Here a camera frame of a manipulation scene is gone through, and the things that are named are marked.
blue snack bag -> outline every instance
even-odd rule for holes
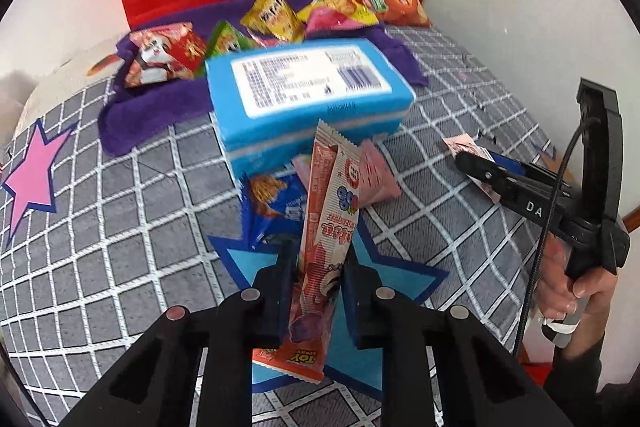
[[[296,174],[242,180],[242,238],[252,250],[265,235],[302,233],[306,189]]]

pink star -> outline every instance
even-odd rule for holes
[[[11,171],[2,184],[2,187],[14,197],[9,241],[14,237],[20,220],[28,208],[56,212],[51,165],[53,165],[56,154],[75,128],[76,124],[70,125],[63,132],[48,140],[42,122],[39,118],[36,120],[33,134],[31,134],[27,150],[24,153],[24,159]]]

black cable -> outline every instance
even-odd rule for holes
[[[536,248],[536,254],[533,257],[533,266],[531,267],[531,273],[529,275],[529,284],[527,284],[527,291],[524,296],[524,302],[522,303],[522,311],[520,312],[520,320],[518,322],[518,331],[516,332],[516,340],[513,344],[513,356],[517,357],[520,350],[520,344],[524,337],[524,330],[527,327],[527,317],[529,317],[529,307],[531,306],[531,298],[533,296],[533,289],[538,281],[538,270],[540,269],[540,263],[542,262],[542,254],[545,251],[546,234],[549,231],[551,219],[556,209],[556,201],[558,200],[558,194],[560,193],[560,187],[562,187],[562,179],[564,178],[564,172],[567,165],[569,165],[569,159],[574,152],[575,145],[578,143],[578,139],[582,133],[593,123],[600,123],[598,118],[585,118],[582,120],[578,129],[575,130],[574,135],[571,137],[571,141],[566,148],[564,157],[556,174],[556,183],[551,191],[551,197],[549,199],[549,211],[546,215],[545,224],[540,231],[540,237],[538,238],[538,248]]]
[[[34,402],[33,398],[31,397],[31,395],[29,394],[29,391],[27,391],[24,384],[22,383],[20,376],[18,375],[14,365],[11,363],[11,360],[9,359],[9,354],[6,352],[6,350],[4,349],[4,346],[2,345],[2,342],[0,342],[0,358],[2,358],[4,365],[9,370],[12,377],[14,377],[15,383],[18,386],[18,389],[20,389],[20,392],[22,393],[22,395],[27,399],[27,402],[29,402],[29,405],[31,405],[31,408],[36,412],[36,414],[42,420],[44,427],[51,427],[48,420],[44,417],[42,411],[40,410],[40,407],[37,406],[37,404]]]

sleeve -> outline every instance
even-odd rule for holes
[[[574,360],[565,360],[562,349],[556,347],[552,370],[545,380],[546,393],[575,427],[603,425],[602,409],[596,400],[603,340]]]

pink packet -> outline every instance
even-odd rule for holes
[[[443,142],[447,144],[447,147],[449,147],[453,158],[455,158],[456,154],[458,154],[459,152],[465,151],[495,163],[495,160],[489,154],[489,151],[483,147],[476,145],[476,142],[474,142],[467,133],[460,134],[459,136],[454,136],[453,138],[443,138]],[[498,203],[498,201],[500,201],[500,194],[495,192],[491,188],[491,185],[481,182],[480,180],[476,180],[471,176],[469,176],[469,179],[473,181],[478,187],[480,187],[482,192],[489,196],[489,198],[494,203]]]
[[[397,198],[402,191],[389,170],[384,156],[371,140],[364,140],[359,147],[360,158],[360,206],[367,206],[388,198]],[[291,160],[305,188],[309,187],[311,156],[300,154]]]

